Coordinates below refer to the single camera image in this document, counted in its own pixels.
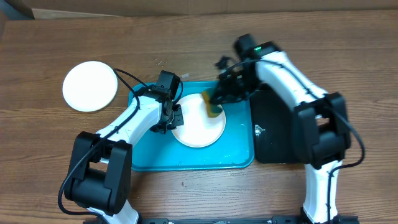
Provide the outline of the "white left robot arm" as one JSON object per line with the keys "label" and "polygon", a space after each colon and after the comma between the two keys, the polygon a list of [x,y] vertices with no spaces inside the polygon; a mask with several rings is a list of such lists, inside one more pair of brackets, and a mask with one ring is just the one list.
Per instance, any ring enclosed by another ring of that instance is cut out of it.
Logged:
{"label": "white left robot arm", "polygon": [[128,201],[132,150],[148,130],[164,134],[183,124],[182,93],[182,85],[142,87],[110,125],[97,133],[81,132],[58,193],[60,210],[93,215],[98,223],[139,223],[139,213]]}

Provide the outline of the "orange green sponge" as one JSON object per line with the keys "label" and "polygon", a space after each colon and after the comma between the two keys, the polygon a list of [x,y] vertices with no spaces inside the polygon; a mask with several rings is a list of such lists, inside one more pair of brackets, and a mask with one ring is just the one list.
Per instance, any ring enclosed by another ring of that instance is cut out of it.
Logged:
{"label": "orange green sponge", "polygon": [[209,118],[215,118],[223,112],[223,109],[220,108],[218,105],[211,104],[210,100],[213,94],[213,88],[208,88],[201,92],[201,97],[203,98],[203,101],[205,103],[206,113]]}

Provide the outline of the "white plate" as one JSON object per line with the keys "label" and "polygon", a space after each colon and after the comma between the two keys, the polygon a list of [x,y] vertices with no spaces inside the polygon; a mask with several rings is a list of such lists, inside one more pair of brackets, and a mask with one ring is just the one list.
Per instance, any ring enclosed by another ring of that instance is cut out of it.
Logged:
{"label": "white plate", "polygon": [[94,112],[106,107],[117,91],[118,78],[113,69],[99,61],[76,65],[67,73],[62,85],[66,103],[81,112]]}
{"label": "white plate", "polygon": [[172,130],[174,137],[188,147],[206,147],[216,142],[226,127],[223,110],[215,117],[208,117],[206,104],[200,93],[184,96],[179,104],[183,125]]}

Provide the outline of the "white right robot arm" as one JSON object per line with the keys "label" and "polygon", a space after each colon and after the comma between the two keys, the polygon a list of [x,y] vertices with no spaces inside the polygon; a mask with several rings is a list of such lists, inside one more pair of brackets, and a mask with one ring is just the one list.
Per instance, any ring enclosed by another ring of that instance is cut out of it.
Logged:
{"label": "white right robot arm", "polygon": [[305,200],[296,222],[344,223],[335,200],[353,130],[343,96],[310,81],[273,42],[256,44],[245,36],[234,50],[239,62],[228,65],[223,57],[217,85],[204,94],[208,114],[248,101],[256,160],[305,168]]}

